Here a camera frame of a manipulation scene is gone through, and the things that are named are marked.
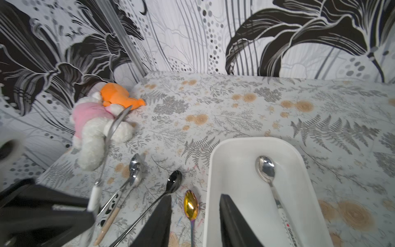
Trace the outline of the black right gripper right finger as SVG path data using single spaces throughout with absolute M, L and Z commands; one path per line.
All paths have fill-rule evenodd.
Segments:
M 219 206 L 223 247 L 264 247 L 229 195 L 221 194 Z

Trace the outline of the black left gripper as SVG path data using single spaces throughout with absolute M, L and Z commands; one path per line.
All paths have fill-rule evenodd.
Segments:
M 94 225 L 87 206 L 87 198 L 18 181 L 1 191 L 1 246 L 61 247 Z

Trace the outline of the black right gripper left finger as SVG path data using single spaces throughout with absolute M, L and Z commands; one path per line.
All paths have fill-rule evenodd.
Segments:
M 172 197 L 164 196 L 131 247 L 167 247 L 172 216 Z

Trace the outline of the gold spoon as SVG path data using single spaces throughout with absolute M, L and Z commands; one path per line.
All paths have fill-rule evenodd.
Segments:
M 187 190 L 184 196 L 184 213 L 188 220 L 190 221 L 190 238 L 191 238 L 191 246 L 194 247 L 194 222 L 199 214 L 199 202 L 195 193 L 192 190 Z

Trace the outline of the black long-handled spoon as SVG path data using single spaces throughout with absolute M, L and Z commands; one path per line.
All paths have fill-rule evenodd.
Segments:
M 159 196 L 111 245 L 110 247 L 117 247 L 125 237 L 134 229 L 134 227 L 144 218 L 144 216 L 152 209 L 155 204 L 162 199 L 162 197 L 172 194 L 179 189 L 182 184 L 182 172 L 180 170 L 174 171 L 168 178 L 165 192 Z

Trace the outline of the silver spoon wooden handle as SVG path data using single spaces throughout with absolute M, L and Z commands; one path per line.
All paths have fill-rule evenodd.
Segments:
M 130 175 L 131 177 L 126 186 L 120 189 L 119 192 L 116 193 L 116 196 L 111 200 L 108 208 L 109 212 L 105 213 L 105 217 L 103 218 L 103 220 L 105 220 L 104 224 L 102 225 L 101 230 L 95 242 L 93 243 L 93 246 L 98 246 L 103 241 L 110 226 L 118 215 L 121 206 L 125 203 L 131 191 L 140 184 L 143 177 L 143 173 L 141 172 L 140 168 L 137 168 L 133 172 L 130 172 Z

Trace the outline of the silver spoon white doraemon handle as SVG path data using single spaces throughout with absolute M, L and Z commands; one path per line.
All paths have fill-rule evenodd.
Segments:
M 288 213 L 281 203 L 281 199 L 277 192 L 277 189 L 274 186 L 274 179 L 276 172 L 275 163 L 268 156 L 261 155 L 257 157 L 255 161 L 255 168 L 259 177 L 270 186 L 273 199 L 275 201 L 282 225 L 289 239 L 290 246 L 302 247 L 302 245 L 299 243 L 299 238 L 297 236 L 297 233 L 294 231 L 294 227 L 288 217 Z

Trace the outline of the silver spoon spotted handle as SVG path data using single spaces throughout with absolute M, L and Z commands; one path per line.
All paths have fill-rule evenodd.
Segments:
M 141 156 L 136 153 L 130 160 L 129 163 L 129 178 L 121 185 L 121 187 L 110 197 L 110 199 L 104 204 L 104 206 L 99 211 L 98 216 L 101 218 L 98 221 L 98 226 L 103 227 L 107 219 L 109 218 L 111 212 L 115 208 L 119 199 L 121 198 L 124 190 L 127 186 L 132 186 L 137 180 L 137 174 L 139 172 L 142 163 Z

